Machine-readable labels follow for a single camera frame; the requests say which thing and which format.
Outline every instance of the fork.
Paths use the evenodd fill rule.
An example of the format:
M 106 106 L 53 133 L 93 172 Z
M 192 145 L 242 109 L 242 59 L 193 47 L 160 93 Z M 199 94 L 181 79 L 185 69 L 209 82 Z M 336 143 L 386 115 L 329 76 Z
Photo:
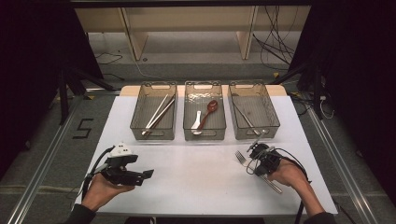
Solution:
M 239 160 L 239 162 L 245 166 L 248 167 L 250 170 L 252 170 L 254 172 L 254 168 L 251 167 L 248 164 L 247 159 L 245 159 L 244 155 L 242 155 L 242 153 L 240 151 L 236 151 L 235 152 L 235 156 L 236 158 Z M 280 189 L 276 184 L 274 184 L 273 182 L 271 182 L 265 175 L 260 175 L 260 178 L 263 179 L 271 188 L 273 188 L 274 191 L 276 191 L 277 193 L 281 194 L 282 193 L 282 189 Z

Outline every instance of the black sleeve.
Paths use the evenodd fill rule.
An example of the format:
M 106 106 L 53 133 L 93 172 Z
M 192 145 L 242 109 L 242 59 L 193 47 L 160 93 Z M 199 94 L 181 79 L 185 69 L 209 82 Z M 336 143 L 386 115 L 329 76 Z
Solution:
M 304 224 L 335 224 L 334 216 L 331 213 L 319 213 L 309 219 Z
M 96 216 L 96 213 L 87 207 L 76 203 L 69 218 L 64 224 L 89 224 Z

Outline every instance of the plastic container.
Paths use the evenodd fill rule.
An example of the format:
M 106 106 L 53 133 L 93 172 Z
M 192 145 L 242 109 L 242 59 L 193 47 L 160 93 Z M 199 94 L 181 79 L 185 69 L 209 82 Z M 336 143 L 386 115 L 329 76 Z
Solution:
M 262 80 L 231 81 L 230 111 L 237 140 L 274 138 L 280 126 L 274 106 Z
M 226 122 L 221 85 L 219 81 L 186 81 L 183 129 L 186 141 L 223 140 Z M 207 114 L 207 105 L 216 100 L 217 109 L 210 113 L 202 130 L 192 128 L 197 111 L 201 111 L 200 121 Z
M 144 82 L 140 86 L 130 126 L 134 138 L 136 140 L 175 139 L 176 114 L 176 82 Z

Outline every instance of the brown spoon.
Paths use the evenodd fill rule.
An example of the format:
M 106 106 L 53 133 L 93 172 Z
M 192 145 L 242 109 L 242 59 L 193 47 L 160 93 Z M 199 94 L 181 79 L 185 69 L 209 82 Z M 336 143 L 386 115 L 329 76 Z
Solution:
M 207 116 L 213 112 L 215 112 L 218 109 L 218 101 L 217 100 L 212 100 L 211 102 L 209 102 L 209 104 L 207 104 L 207 112 L 206 115 L 204 116 L 204 118 L 201 121 L 201 124 L 198 126 L 197 130 L 201 130 L 206 122 Z

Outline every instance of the white tabletop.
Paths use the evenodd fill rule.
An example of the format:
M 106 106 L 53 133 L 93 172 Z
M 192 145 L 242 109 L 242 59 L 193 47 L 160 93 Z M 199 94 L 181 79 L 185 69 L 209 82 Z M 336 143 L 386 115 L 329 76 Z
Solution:
M 154 169 L 154 174 L 141 187 L 117 196 L 99 213 L 156 217 L 263 217 L 297 213 L 300 198 L 292 188 L 278 184 L 283 190 L 279 195 L 262 179 L 248 175 L 238 162 L 235 151 L 248 157 L 246 151 L 253 140 L 234 138 L 226 97 L 225 138 L 211 142 L 185 141 L 183 97 L 178 97 L 177 102 L 175 140 L 136 141 L 130 129 L 136 100 L 133 96 L 116 97 L 88 170 L 106 148 L 124 142 L 139 156 L 127 169 L 136 172 Z M 306 169 L 325 210 L 337 214 L 289 96 L 271 96 L 271 100 L 280 127 L 275 138 L 261 142 L 294 155 Z

